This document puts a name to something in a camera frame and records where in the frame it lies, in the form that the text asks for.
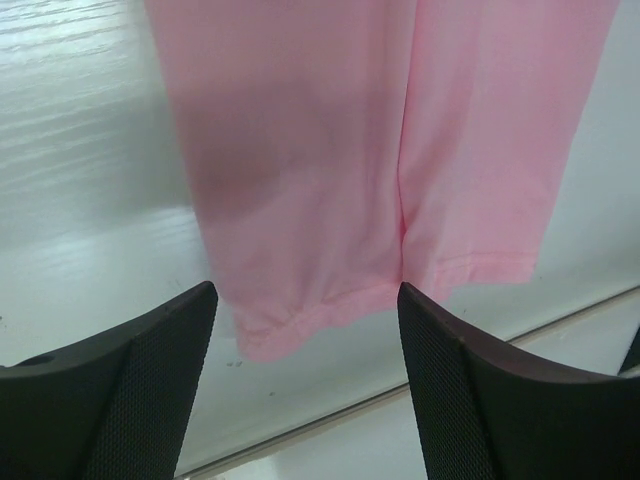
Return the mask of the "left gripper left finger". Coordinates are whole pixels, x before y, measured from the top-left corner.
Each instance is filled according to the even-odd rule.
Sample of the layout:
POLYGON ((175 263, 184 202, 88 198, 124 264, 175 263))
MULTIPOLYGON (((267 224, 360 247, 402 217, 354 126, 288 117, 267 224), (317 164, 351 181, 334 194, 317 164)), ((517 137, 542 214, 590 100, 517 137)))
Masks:
POLYGON ((218 304, 205 281, 1 369, 4 479, 171 479, 218 304))

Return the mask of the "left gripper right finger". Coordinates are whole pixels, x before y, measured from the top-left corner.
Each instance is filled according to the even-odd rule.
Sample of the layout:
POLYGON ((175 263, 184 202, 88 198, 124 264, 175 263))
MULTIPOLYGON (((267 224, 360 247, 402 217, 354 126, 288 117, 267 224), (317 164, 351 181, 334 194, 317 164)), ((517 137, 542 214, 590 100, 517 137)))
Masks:
POLYGON ((635 479, 639 381, 521 350, 409 283, 399 330, 431 479, 635 479))

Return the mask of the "pink t shirt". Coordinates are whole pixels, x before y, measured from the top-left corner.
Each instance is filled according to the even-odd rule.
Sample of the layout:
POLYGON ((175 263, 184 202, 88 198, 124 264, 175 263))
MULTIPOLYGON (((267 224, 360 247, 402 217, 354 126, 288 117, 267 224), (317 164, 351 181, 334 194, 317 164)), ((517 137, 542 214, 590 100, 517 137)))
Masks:
POLYGON ((614 1, 149 1, 239 351, 529 280, 614 1))

